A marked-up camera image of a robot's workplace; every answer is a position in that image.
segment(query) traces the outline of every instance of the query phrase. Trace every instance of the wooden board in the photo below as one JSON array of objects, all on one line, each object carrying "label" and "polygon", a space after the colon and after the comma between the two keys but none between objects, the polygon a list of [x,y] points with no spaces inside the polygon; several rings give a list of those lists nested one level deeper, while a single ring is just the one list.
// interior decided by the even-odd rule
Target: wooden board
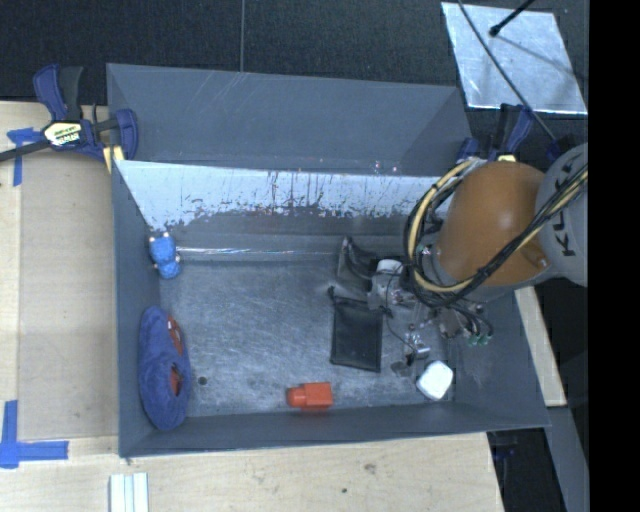
[{"label": "wooden board", "polygon": [[107,510],[111,474],[146,472],[154,512],[504,510],[482,434],[129,462],[73,443],[68,462],[0,473],[0,508]]}]

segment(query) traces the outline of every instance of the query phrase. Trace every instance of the metal plate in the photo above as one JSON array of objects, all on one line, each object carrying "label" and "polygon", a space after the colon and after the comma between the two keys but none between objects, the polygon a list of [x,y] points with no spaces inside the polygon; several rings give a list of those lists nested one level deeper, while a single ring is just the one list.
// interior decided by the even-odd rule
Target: metal plate
[{"label": "metal plate", "polygon": [[[524,11],[496,37],[489,29],[511,9],[465,5],[469,17],[500,66],[539,112],[586,114],[571,62],[551,13]],[[456,3],[442,3],[467,104],[500,108],[522,103],[504,80]]]}]

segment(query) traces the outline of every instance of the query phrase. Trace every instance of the cable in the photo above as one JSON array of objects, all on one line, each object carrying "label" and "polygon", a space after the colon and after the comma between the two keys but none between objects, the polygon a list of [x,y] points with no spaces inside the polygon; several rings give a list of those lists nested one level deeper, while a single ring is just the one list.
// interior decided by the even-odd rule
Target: cable
[{"label": "cable", "polygon": [[496,68],[498,69],[498,71],[500,72],[500,74],[502,75],[502,78],[505,79],[505,81],[507,82],[507,84],[509,85],[509,87],[511,87],[511,90],[515,93],[515,95],[518,97],[518,99],[522,102],[522,104],[527,107],[530,111],[531,111],[531,115],[533,115],[533,118],[536,120],[536,122],[540,125],[540,127],[543,129],[543,131],[547,134],[547,136],[553,141],[555,142],[557,139],[555,137],[555,135],[553,134],[553,132],[549,129],[549,127],[542,121],[542,119],[540,118],[540,116],[538,114],[536,114],[533,110],[533,108],[531,108],[531,105],[529,104],[529,102],[527,102],[527,100],[525,99],[525,97],[520,93],[520,91],[516,88],[515,84],[511,81],[511,79],[507,76],[507,74],[505,73],[504,69],[502,69],[502,66],[500,66],[500,64],[498,63],[498,60],[495,58],[495,56],[493,55],[493,53],[491,52],[491,50],[489,49],[489,47],[487,46],[487,43],[484,42],[484,39],[482,39],[482,36],[480,35],[480,32],[478,31],[478,29],[476,28],[475,24],[473,23],[473,21],[471,21],[471,17],[469,16],[469,13],[467,12],[467,10],[465,9],[464,5],[462,4],[461,0],[457,0],[458,2],[458,6],[460,7],[460,10],[462,11],[462,14],[464,15],[464,17],[467,20],[467,23],[469,23],[469,26],[471,27],[471,30],[473,30],[473,33],[476,35],[476,37],[478,38],[478,41],[480,42],[480,44],[482,45],[482,47],[484,48],[484,51],[487,53],[487,55],[489,56],[489,58],[493,61],[493,63],[495,64]]}]

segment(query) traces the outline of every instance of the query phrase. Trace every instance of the black cable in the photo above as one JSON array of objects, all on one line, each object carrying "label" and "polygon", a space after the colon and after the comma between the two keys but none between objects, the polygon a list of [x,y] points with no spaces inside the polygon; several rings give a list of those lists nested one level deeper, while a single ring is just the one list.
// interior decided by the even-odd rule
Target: black cable
[{"label": "black cable", "polygon": [[511,81],[511,79],[507,76],[507,74],[505,73],[504,69],[502,69],[502,66],[500,66],[500,64],[498,63],[498,60],[495,58],[495,56],[493,55],[493,53],[491,52],[491,50],[489,49],[489,47],[487,46],[487,43],[484,42],[484,39],[482,39],[482,36],[480,35],[480,32],[478,31],[478,29],[476,28],[475,24],[473,23],[473,21],[471,21],[471,17],[469,16],[469,13],[467,13],[467,10],[465,9],[464,5],[462,4],[461,0],[457,0],[458,2],[458,6],[460,7],[460,10],[462,11],[462,14],[464,15],[464,17],[467,20],[467,23],[469,23],[469,26],[471,27],[471,30],[473,30],[473,33],[476,35],[476,37],[478,38],[478,41],[480,42],[480,44],[482,45],[482,47],[484,48],[484,51],[487,53],[487,55],[489,56],[489,58],[493,61],[493,63],[495,64],[496,68],[498,69],[498,71],[500,72],[500,74],[502,75],[502,78],[505,79],[505,81],[507,82],[507,84],[509,85],[509,87],[511,87],[511,90],[515,93],[515,95],[520,99],[520,101],[522,102],[522,104],[527,107],[530,111],[531,111],[531,115],[533,115],[533,118],[536,120],[536,122],[540,125],[540,127],[544,130],[544,132],[547,134],[547,136],[551,139],[552,142],[555,142],[557,139],[555,137],[555,135],[553,134],[553,132],[549,129],[549,127],[542,121],[542,119],[540,118],[540,116],[538,114],[536,114],[533,110],[533,108],[531,108],[531,105],[529,104],[529,102],[527,102],[527,100],[525,99],[525,97],[520,93],[520,91],[517,89],[517,87],[515,86],[515,84]]},{"label": "black cable", "polygon": [[397,277],[401,274],[402,272],[394,272],[393,274],[391,274],[391,277],[389,278],[389,281],[387,282],[387,289],[385,291],[384,294],[384,309],[385,309],[385,321],[387,324],[387,329],[389,330],[389,332],[395,336],[396,338],[398,338],[402,343],[404,343],[407,347],[409,347],[411,349],[411,352],[415,352],[416,349],[413,345],[411,345],[411,343],[409,343],[407,340],[405,340],[402,336],[400,336],[399,334],[397,334],[392,328],[391,325],[389,324],[389,316],[390,316],[390,312],[391,310],[389,309],[389,287],[391,286],[391,281],[393,281],[394,277]]}]

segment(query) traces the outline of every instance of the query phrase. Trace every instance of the stain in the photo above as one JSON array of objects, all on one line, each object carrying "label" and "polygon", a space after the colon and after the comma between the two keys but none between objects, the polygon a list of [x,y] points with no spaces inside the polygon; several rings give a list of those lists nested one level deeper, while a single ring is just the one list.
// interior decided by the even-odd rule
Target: stain
[{"label": "stain", "polygon": [[263,471],[254,472],[253,476],[251,478],[253,478],[256,482],[258,482],[260,485],[262,485],[264,483],[266,475],[265,475],[265,473]]}]

